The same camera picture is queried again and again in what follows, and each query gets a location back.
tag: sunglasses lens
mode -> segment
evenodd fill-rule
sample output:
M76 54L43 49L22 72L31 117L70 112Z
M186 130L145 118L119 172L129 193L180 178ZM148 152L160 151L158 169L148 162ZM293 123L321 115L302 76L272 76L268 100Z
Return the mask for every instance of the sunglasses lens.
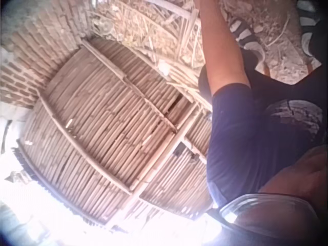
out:
M312 238L319 226L309 203L283 195L244 195L223 207L220 216L247 231L293 240Z

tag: sandal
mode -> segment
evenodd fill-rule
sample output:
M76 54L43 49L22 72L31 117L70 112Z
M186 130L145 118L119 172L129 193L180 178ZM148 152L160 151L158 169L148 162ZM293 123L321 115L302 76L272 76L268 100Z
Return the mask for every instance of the sandal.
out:
M308 57L312 57L312 54L309 51L309 44L313 35L314 27L320 21L320 17L318 17L314 4L309 0L298 0L296 8L302 28L302 49Z
M251 50L258 58L259 64L265 60L265 51L259 43L253 29L242 18L231 21L230 31L235 36L239 46L245 50Z

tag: person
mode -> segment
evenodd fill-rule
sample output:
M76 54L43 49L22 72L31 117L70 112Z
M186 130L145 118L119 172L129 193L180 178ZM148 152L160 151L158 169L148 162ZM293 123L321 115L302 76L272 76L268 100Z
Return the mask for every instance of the person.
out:
M254 70L264 52L243 20L228 27L214 0L198 8L199 90L213 106L207 180L222 245L316 245L327 218L327 19L297 1L302 48L321 66L291 86Z

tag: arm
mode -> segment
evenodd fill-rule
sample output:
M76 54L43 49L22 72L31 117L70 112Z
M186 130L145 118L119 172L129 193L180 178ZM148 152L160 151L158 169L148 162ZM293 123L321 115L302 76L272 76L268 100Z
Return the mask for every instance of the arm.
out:
M250 87L238 44L215 0L200 0L203 50L212 95L222 87L241 83Z

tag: brick wall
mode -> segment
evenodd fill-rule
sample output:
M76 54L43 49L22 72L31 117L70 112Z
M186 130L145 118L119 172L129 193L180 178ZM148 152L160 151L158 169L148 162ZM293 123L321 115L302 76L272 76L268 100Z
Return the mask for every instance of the brick wall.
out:
M12 0L2 13L6 28L1 36L0 100L32 108L36 89L44 89L79 50L81 39L92 35L91 4L89 0L47 0L25 11L29 5L19 2Z

